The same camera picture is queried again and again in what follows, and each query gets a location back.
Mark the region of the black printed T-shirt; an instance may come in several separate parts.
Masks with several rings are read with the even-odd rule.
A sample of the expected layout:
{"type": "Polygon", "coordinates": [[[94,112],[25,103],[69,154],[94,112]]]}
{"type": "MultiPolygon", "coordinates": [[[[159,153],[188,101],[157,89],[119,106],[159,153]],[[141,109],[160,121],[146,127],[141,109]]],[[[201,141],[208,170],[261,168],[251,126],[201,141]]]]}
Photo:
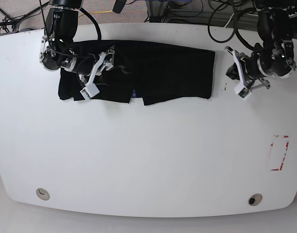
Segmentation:
{"type": "Polygon", "coordinates": [[[183,97],[210,99],[215,52],[162,43],[128,40],[76,42],[80,55],[99,55],[113,47],[114,68],[94,83],[96,100],[129,103],[142,98],[145,106],[183,97]]]}

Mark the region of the black tripod stand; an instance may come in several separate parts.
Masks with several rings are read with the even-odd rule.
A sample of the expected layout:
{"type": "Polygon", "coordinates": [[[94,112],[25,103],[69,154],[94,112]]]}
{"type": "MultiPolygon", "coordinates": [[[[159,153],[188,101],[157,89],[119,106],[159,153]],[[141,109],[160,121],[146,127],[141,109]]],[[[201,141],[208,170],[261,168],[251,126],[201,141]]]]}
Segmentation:
{"type": "MultiPolygon", "coordinates": [[[[38,0],[0,0],[0,10],[12,20],[20,19],[39,6],[38,0]]],[[[44,16],[46,16],[49,11],[49,6],[44,6],[43,11],[44,16]]],[[[0,22],[2,22],[5,18],[3,13],[0,12],[0,22]]],[[[32,13],[17,26],[19,26],[18,30],[23,30],[26,28],[36,30],[43,28],[44,26],[42,23],[42,14],[40,10],[32,13]]],[[[6,33],[6,31],[3,30],[1,26],[0,33],[6,33]]]]}

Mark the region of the black cylinder on floor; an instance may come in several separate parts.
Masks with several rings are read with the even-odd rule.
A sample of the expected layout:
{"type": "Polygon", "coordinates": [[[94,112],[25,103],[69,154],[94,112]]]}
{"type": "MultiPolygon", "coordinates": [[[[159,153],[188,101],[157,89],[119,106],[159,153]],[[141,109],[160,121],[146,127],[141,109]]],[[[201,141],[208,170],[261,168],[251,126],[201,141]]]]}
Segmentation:
{"type": "Polygon", "coordinates": [[[116,0],[112,11],[116,14],[120,14],[126,4],[127,0],[116,0]]]}

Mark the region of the red tape rectangle marking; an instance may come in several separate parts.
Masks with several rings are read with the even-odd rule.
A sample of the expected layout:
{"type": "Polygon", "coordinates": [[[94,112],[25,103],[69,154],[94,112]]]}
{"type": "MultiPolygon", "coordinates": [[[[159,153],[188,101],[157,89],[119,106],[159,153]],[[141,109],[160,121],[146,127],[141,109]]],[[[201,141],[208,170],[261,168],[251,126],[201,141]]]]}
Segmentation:
{"type": "Polygon", "coordinates": [[[271,171],[282,170],[286,153],[288,150],[290,136],[275,135],[272,140],[269,152],[269,169],[271,171]]]}

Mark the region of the aluminium frame base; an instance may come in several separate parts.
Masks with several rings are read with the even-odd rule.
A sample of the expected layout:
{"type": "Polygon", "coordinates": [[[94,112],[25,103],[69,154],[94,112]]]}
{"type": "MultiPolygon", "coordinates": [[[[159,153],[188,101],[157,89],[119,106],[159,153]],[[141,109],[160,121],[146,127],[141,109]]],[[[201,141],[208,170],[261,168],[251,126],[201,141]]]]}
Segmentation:
{"type": "Polygon", "coordinates": [[[148,21],[150,23],[161,23],[164,21],[168,2],[168,0],[146,0],[148,21]]]}

